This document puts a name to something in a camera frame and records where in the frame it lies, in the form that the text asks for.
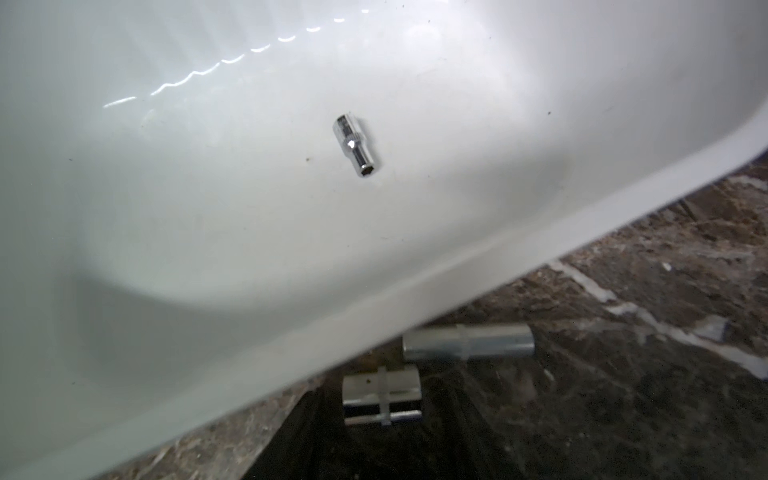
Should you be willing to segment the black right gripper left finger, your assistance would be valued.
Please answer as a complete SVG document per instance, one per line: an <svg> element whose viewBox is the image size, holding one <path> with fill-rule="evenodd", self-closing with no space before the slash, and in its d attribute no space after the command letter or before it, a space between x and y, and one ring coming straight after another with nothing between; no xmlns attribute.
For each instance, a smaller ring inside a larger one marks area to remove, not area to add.
<svg viewBox="0 0 768 480"><path fill-rule="evenodd" d="M352 479L340 393L324 384L305 393L244 479Z"/></svg>

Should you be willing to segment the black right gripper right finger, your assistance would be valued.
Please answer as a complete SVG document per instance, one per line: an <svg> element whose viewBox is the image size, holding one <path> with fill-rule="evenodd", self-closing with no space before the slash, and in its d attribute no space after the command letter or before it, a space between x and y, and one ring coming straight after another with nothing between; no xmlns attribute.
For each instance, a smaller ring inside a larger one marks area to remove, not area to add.
<svg viewBox="0 0 768 480"><path fill-rule="evenodd" d="M436 479L522 479L524 474L500 436L466 391L455 369L424 368L425 427L432 452L427 459Z"/></svg>

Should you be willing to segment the long chrome socket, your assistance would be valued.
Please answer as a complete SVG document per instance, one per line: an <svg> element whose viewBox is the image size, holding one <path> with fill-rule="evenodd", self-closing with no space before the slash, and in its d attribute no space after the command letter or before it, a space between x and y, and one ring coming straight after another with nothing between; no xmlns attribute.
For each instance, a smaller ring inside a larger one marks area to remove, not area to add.
<svg viewBox="0 0 768 480"><path fill-rule="evenodd" d="M534 352L533 332L524 323L456 324L411 330L402 336L403 358L410 362L524 358Z"/></svg>

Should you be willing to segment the white plastic storage box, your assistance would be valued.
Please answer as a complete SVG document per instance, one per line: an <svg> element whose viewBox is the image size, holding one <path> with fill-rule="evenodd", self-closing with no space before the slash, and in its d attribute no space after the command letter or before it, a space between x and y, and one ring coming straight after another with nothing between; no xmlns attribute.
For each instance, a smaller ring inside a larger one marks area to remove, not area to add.
<svg viewBox="0 0 768 480"><path fill-rule="evenodd" d="M100 475L766 146L763 1L5 1L1 475Z"/></svg>

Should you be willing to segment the small chrome socket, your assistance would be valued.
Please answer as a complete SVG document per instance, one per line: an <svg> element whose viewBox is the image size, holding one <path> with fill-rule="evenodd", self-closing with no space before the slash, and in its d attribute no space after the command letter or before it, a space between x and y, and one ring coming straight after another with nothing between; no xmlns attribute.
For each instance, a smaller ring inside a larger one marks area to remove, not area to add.
<svg viewBox="0 0 768 480"><path fill-rule="evenodd" d="M333 124L334 133L345 156L352 162L360 177L374 173L375 162L368 151L367 142L362 128L350 114L336 118Z"/></svg>

